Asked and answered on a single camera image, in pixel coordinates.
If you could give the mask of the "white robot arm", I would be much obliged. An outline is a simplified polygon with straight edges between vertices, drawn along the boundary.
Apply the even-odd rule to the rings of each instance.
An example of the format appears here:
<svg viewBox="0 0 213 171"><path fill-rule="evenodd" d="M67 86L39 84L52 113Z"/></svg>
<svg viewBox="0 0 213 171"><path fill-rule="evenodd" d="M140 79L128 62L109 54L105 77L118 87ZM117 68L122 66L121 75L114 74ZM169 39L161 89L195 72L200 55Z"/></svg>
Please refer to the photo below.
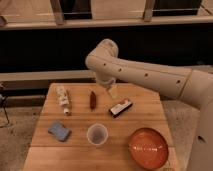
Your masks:
<svg viewBox="0 0 213 171"><path fill-rule="evenodd" d="M86 57L96 81L110 89L116 79L178 99L200 110L187 171L213 171L213 74L120 59L118 46L102 40Z"/></svg>

